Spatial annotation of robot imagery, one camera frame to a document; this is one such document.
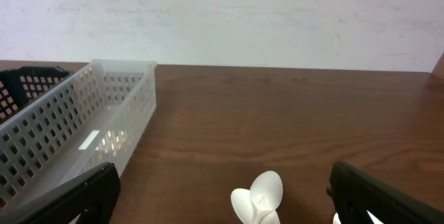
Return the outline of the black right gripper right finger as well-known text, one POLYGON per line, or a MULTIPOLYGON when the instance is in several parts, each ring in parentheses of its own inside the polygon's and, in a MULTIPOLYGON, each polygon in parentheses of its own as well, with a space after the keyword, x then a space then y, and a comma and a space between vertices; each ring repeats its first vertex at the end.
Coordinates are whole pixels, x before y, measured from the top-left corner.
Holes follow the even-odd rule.
POLYGON ((442 211, 402 193, 348 163, 333 164, 329 183, 327 194, 336 210, 335 223, 443 222, 442 211))

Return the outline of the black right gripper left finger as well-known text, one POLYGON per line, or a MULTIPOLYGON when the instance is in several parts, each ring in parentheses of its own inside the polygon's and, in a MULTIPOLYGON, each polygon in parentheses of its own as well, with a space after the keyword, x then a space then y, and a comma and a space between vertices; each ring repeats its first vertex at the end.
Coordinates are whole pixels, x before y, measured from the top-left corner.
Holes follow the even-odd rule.
POLYGON ((121 183, 113 163, 104 162, 35 200, 1 215, 1 224, 108 224, 121 183))

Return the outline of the white plastic spoon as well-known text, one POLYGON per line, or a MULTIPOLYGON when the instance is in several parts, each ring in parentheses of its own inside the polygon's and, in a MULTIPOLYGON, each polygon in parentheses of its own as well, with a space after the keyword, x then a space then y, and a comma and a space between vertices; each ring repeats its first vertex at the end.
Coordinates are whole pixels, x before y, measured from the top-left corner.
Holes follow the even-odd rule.
POLYGON ((283 184, 275 171, 260 174, 251 184, 250 201, 253 206, 253 223, 274 212, 281 204, 283 184))
POLYGON ((243 224, 257 223, 257 209, 250 199, 247 189, 235 189, 230 195, 232 208, 243 224))

